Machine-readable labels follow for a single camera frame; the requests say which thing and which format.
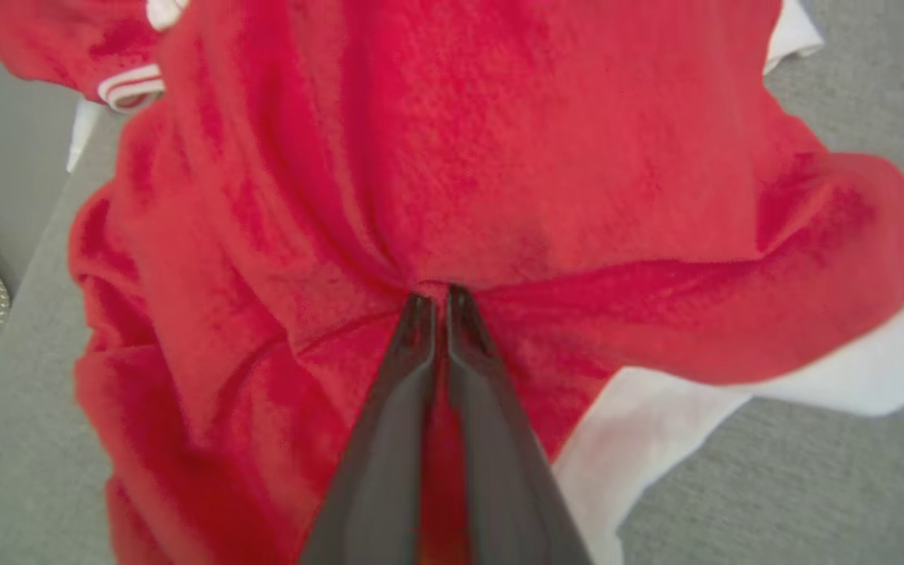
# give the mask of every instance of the red sleeve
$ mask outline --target red sleeve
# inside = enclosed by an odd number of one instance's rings
[[[133,101],[143,83],[162,89],[153,64],[159,37],[144,0],[0,0],[0,60],[12,74],[115,108],[115,93],[128,99],[136,90]]]

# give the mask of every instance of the gray fabric surface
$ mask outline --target gray fabric surface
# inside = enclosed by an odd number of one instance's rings
[[[904,2],[813,4],[828,45],[767,84],[833,150],[904,171]],[[753,401],[649,489],[621,539],[634,565],[904,564],[904,411]]]
[[[98,126],[0,336],[0,565],[112,561],[101,489],[110,464],[72,397],[89,334],[66,250],[76,210],[114,172],[122,123]]]
[[[830,147],[904,168],[904,4],[814,8],[829,47],[786,62],[772,89]],[[75,209],[111,175],[119,125],[104,122],[83,156],[0,339],[0,564],[112,560],[108,463],[72,402],[86,330],[64,258]],[[750,403],[648,491],[621,535],[634,564],[904,563],[904,412]]]

